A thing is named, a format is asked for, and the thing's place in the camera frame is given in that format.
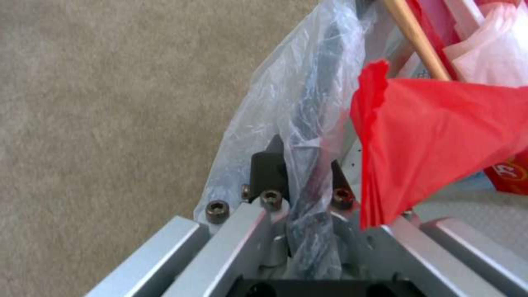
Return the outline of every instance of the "clear plastic bag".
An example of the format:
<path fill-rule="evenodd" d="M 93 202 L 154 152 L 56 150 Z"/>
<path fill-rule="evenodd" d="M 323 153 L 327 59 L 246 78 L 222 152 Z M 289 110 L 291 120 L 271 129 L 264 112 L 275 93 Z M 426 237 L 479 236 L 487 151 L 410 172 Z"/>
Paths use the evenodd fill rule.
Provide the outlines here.
<path fill-rule="evenodd" d="M 332 196 L 331 162 L 341 156 L 347 109 L 365 58 L 364 31 L 373 16 L 356 16 L 355 2 L 325 0 L 253 74 L 216 155 L 197 218 L 222 199 L 236 209 L 249 182 L 250 159 L 275 134 L 284 142 L 292 249 L 286 277 L 336 279 L 341 263 L 326 212 Z"/>

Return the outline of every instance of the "grey metal surface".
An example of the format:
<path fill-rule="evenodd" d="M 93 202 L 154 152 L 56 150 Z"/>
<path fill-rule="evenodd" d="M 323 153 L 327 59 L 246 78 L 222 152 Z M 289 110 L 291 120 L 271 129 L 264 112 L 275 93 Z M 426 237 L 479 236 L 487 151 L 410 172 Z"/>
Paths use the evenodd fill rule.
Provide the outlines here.
<path fill-rule="evenodd" d="M 159 296 L 208 238 L 204 225 L 174 217 L 87 296 Z"/>
<path fill-rule="evenodd" d="M 345 260 L 363 277 L 409 278 L 427 296 L 503 295 L 403 217 L 361 231 L 357 206 L 331 211 L 334 231 L 347 248 Z"/>
<path fill-rule="evenodd" d="M 253 200 L 251 205 L 263 207 L 260 199 Z M 286 220 L 290 214 L 290 204 L 286 199 L 282 199 L 281 206 L 278 210 L 269 212 L 271 220 L 271 238 L 273 238 L 273 240 L 267 248 L 267 254 L 264 259 L 262 259 L 261 265 L 273 267 L 286 262 L 286 259 L 288 258 Z"/>
<path fill-rule="evenodd" d="M 453 218 L 420 228 L 506 295 L 528 296 L 528 263 L 509 249 Z"/>
<path fill-rule="evenodd" d="M 242 203 L 163 296 L 225 296 L 238 276 L 257 276 L 270 241 L 269 214 Z"/>

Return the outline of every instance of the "bolt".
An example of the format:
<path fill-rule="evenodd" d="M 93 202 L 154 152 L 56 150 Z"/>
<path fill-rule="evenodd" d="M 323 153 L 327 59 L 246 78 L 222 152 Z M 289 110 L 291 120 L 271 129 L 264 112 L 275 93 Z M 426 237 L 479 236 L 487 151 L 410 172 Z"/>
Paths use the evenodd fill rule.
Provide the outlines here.
<path fill-rule="evenodd" d="M 275 190 L 266 190 L 260 194 L 260 205 L 269 211 L 280 210 L 282 206 L 282 194 Z"/>
<path fill-rule="evenodd" d="M 349 209 L 352 207 L 352 202 L 354 201 L 354 194 L 346 188 L 338 188 L 334 190 L 332 196 L 332 206 L 337 209 Z"/>
<path fill-rule="evenodd" d="M 242 185 L 241 198 L 242 201 L 249 202 L 249 185 L 246 183 Z"/>
<path fill-rule="evenodd" d="M 205 208 L 207 220 L 213 224 L 221 224 L 229 217 L 229 204 L 223 200 L 213 200 Z"/>

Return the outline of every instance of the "silver metal bar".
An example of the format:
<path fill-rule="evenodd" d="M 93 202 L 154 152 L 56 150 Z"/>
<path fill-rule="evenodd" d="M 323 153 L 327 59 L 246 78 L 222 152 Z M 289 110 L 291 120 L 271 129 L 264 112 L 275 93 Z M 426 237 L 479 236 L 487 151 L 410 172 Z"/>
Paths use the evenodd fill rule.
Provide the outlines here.
<path fill-rule="evenodd" d="M 361 231 L 359 211 L 332 208 L 334 232 L 345 241 L 347 262 L 376 279 L 410 279 L 427 296 L 503 296 L 411 222 Z"/>
<path fill-rule="evenodd" d="M 242 203 L 163 296 L 225 296 L 240 275 L 257 276 L 270 243 L 269 213 Z"/>
<path fill-rule="evenodd" d="M 528 296 L 528 263 L 462 221 L 446 218 L 420 229 L 508 296 Z"/>
<path fill-rule="evenodd" d="M 174 217 L 87 296 L 160 296 L 208 239 L 205 226 Z"/>

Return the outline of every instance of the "black metal part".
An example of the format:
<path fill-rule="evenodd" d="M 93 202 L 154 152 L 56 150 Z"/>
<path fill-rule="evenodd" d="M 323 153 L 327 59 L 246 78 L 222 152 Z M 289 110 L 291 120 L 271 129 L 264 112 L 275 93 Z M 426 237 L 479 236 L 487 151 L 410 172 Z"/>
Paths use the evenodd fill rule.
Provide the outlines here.
<path fill-rule="evenodd" d="M 332 188 L 334 190 L 347 189 L 348 191 L 352 192 L 352 189 L 346 180 L 345 174 L 343 173 L 343 170 L 341 170 L 341 166 L 337 160 L 332 162 Z"/>
<path fill-rule="evenodd" d="M 424 296 L 409 281 L 302 281 L 245 280 L 239 278 L 227 297 L 418 297 Z"/>
<path fill-rule="evenodd" d="M 337 209 L 349 209 L 355 201 L 354 193 L 337 161 L 332 162 L 332 206 Z"/>
<path fill-rule="evenodd" d="M 288 173 L 284 161 L 283 143 L 275 135 L 265 151 L 251 157 L 248 202 L 268 190 L 280 192 L 282 198 L 289 201 Z"/>

